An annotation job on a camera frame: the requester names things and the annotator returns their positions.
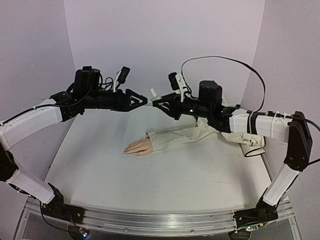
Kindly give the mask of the clear nail polish bottle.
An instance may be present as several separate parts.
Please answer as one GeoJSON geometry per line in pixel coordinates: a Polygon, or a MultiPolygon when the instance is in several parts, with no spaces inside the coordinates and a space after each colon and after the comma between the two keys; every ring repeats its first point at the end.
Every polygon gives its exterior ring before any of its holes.
{"type": "Polygon", "coordinates": [[[152,102],[155,102],[155,101],[158,101],[158,100],[162,99],[162,96],[158,95],[153,88],[151,88],[149,91],[150,91],[150,94],[152,96],[152,98],[151,98],[152,102]]]}

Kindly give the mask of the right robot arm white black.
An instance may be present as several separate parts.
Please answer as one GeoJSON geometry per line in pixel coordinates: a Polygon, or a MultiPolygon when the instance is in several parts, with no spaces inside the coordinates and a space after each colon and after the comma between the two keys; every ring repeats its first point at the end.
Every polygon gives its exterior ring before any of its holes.
{"type": "Polygon", "coordinates": [[[287,143],[286,157],[269,187],[254,208],[238,210],[233,217],[238,229],[258,226],[278,219],[281,197],[298,175],[308,167],[313,140],[302,112],[253,112],[239,106],[224,106],[223,89],[213,80],[199,83],[198,97],[187,97],[185,83],[173,84],[173,93],[160,96],[150,89],[152,105],[179,120],[181,115],[206,118],[209,126],[222,133],[246,133],[287,143]]]}

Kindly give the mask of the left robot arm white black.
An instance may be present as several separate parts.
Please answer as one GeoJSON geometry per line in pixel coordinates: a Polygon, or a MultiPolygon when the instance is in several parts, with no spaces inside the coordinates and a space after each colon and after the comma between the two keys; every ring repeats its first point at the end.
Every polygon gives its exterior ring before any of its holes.
{"type": "Polygon", "coordinates": [[[25,138],[51,125],[64,123],[84,114],[86,109],[130,112],[147,104],[145,96],[131,89],[121,90],[130,72],[123,67],[108,83],[100,70],[84,66],[75,73],[66,91],[51,95],[42,103],[0,123],[0,180],[36,198],[56,218],[64,218],[68,208],[60,191],[50,183],[27,173],[15,162],[11,148],[25,138]]]}

